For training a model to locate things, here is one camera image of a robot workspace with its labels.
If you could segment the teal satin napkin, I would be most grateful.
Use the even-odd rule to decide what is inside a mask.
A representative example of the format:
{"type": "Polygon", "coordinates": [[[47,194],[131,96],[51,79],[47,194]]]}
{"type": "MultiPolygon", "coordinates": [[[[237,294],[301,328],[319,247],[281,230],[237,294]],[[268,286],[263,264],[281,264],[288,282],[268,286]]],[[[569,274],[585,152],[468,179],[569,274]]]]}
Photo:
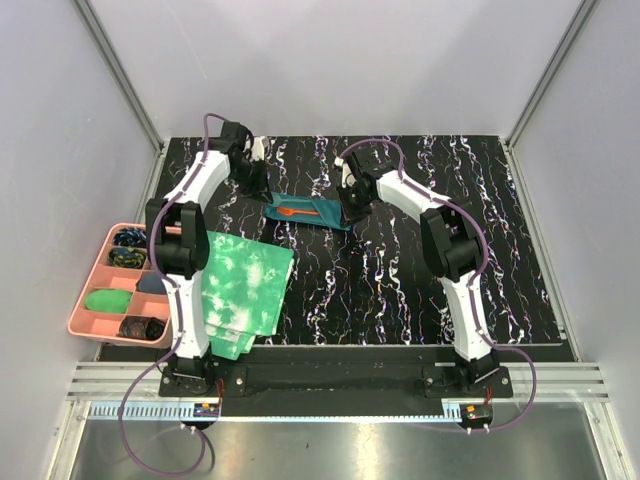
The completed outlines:
{"type": "Polygon", "coordinates": [[[343,221],[340,202],[320,197],[273,193],[273,202],[265,206],[263,215],[276,221],[297,222],[339,231],[351,230],[351,226],[343,221]]]}

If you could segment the orange plastic fork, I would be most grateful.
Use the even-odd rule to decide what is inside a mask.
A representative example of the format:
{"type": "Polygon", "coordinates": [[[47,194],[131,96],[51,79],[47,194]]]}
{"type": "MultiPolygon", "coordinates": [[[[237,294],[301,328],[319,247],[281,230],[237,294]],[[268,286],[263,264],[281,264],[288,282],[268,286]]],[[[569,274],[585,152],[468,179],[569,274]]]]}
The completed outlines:
{"type": "Polygon", "coordinates": [[[319,213],[316,210],[296,209],[296,208],[281,207],[281,206],[276,208],[276,212],[286,217],[293,217],[293,216],[318,217],[319,216],[319,213]]]}

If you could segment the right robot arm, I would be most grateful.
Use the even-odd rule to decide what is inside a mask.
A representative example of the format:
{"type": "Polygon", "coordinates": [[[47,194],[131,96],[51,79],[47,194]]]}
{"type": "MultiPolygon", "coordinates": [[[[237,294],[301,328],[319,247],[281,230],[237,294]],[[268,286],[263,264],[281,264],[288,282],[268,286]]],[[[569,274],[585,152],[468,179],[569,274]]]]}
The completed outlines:
{"type": "Polygon", "coordinates": [[[337,191],[343,224],[363,220],[375,201],[398,208],[419,224],[423,258],[444,288],[454,327],[455,387],[466,396],[480,394],[499,360],[480,293],[488,246],[470,205],[420,185],[392,162],[359,159],[355,146],[337,156],[334,167],[341,172],[337,191]]]}

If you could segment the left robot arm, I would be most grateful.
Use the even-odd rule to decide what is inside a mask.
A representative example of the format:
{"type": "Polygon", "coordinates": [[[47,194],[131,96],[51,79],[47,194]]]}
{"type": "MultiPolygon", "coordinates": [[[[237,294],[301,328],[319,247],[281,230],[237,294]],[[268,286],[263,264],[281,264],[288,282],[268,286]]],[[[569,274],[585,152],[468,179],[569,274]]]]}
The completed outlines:
{"type": "Polygon", "coordinates": [[[210,252],[204,209],[227,180],[246,198],[273,202],[263,140],[245,125],[223,119],[217,136],[204,129],[202,150],[179,183],[145,206],[148,259],[169,300],[173,340],[168,361],[184,368],[181,384],[196,396],[208,394],[216,382],[216,372],[205,365],[211,345],[201,299],[210,252]]]}

